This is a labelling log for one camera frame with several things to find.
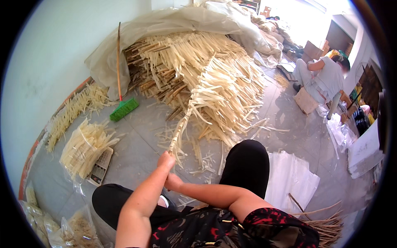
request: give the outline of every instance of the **seated worker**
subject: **seated worker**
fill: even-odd
[[[302,59],[298,59],[293,72],[298,83],[294,83],[293,87],[296,91],[304,87],[321,104],[332,100],[332,106],[328,113],[328,119],[331,119],[343,92],[345,81],[343,75],[349,71],[350,62],[341,55],[334,55],[332,58],[321,57],[317,62],[308,64]]]
[[[278,16],[269,16],[268,18],[266,18],[267,20],[275,20],[275,21],[278,21],[278,20],[280,20],[280,17],[278,17]]]
[[[135,191],[116,184],[94,191],[95,211],[117,229],[115,248],[318,247],[317,231],[264,200],[269,157],[258,141],[244,140],[230,150],[219,184],[185,183],[170,173],[174,165],[166,151]],[[210,207],[176,211],[163,187]]]

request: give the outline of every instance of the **white uniform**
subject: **white uniform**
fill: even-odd
[[[345,78],[340,65],[329,57],[321,57],[320,59],[324,61],[325,65],[314,78],[312,78],[311,71],[307,69],[307,64],[302,59],[297,60],[293,75],[317,102],[323,104],[332,100],[336,93],[343,88]]]

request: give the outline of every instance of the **hand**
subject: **hand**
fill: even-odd
[[[169,154],[168,151],[165,151],[163,154],[161,154],[157,161],[157,167],[165,166],[168,170],[171,170],[174,165],[175,156],[173,154]]]
[[[184,184],[182,179],[179,176],[175,175],[174,173],[169,173],[164,183],[164,187],[168,189],[168,191],[175,191],[179,192],[180,187]]]

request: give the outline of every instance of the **floral shirt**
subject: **floral shirt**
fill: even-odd
[[[150,248],[316,248],[319,235],[308,224],[275,208],[259,208],[239,223],[232,212],[203,208],[152,230]]]

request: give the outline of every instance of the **person's arm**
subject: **person's arm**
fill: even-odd
[[[116,248],[148,247],[152,215],[175,157],[164,152],[157,168],[143,181],[123,205],[116,232]]]
[[[311,62],[307,64],[307,69],[309,71],[319,71],[325,66],[325,63],[323,60],[319,60],[317,62]]]
[[[220,184],[184,183],[172,173],[168,175],[165,187],[214,207],[229,209],[241,223],[250,212],[258,208],[273,208],[247,189]]]

